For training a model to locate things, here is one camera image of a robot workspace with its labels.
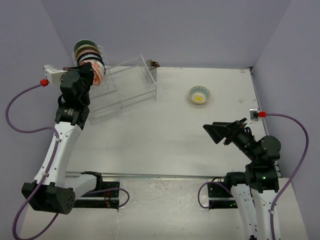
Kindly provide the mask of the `orange floral bowl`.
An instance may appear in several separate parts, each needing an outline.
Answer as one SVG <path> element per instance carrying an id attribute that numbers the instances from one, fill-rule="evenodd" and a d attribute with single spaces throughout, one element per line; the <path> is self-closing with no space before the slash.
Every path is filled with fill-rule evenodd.
<path id="1" fill-rule="evenodd" d="M 93 77 L 93 85 L 94 86 L 100 86 L 103 79 L 104 79 L 104 76 L 100 75 L 99 73 L 96 73 L 93 69 L 93 73 L 94 73 L 94 77 Z"/>

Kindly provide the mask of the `yellow teal patterned bowl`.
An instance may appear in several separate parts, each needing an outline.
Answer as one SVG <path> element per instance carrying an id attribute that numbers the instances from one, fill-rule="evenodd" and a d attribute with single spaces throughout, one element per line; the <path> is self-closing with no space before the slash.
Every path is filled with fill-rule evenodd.
<path id="1" fill-rule="evenodd" d="M 211 92 L 205 86 L 196 85 L 189 90 L 188 95 L 192 103 L 203 105 L 210 99 Z"/>

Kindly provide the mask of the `blue triangle pattern bowl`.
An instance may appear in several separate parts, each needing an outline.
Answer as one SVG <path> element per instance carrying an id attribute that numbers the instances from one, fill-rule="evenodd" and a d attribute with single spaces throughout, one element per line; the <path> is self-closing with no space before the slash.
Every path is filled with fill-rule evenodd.
<path id="1" fill-rule="evenodd" d="M 104 76 L 106 73 L 106 69 L 105 69 L 105 65 L 103 63 L 101 63 L 99 60 L 97 59 L 85 59 L 83 61 L 80 62 L 82 65 L 85 63 L 90 63 L 93 70 L 97 73 L 100 74 L 101 76 Z"/>

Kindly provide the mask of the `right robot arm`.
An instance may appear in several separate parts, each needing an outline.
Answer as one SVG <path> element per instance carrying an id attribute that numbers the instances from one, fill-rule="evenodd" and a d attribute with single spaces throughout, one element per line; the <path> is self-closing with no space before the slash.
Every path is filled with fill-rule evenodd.
<path id="1" fill-rule="evenodd" d="M 220 186 L 233 197 L 238 207 L 247 240 L 281 239 L 278 211 L 274 200 L 279 192 L 275 162 L 280 158 L 281 143 L 266 135 L 255 136 L 246 119 L 203 125 L 215 144 L 233 143 L 250 159 L 244 172 L 228 172 Z"/>

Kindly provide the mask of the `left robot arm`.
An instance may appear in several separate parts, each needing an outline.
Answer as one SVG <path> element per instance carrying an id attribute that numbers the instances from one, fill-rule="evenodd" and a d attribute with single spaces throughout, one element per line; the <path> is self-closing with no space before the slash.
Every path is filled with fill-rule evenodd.
<path id="1" fill-rule="evenodd" d="M 35 211 L 67 215 L 78 198 L 87 193 L 94 197 L 103 193 L 104 184 L 98 172 L 84 171 L 69 185 L 65 183 L 73 148 L 90 112 L 89 91 L 93 83 L 94 70 L 90 63 L 64 68 L 51 144 L 41 169 L 21 190 Z"/>

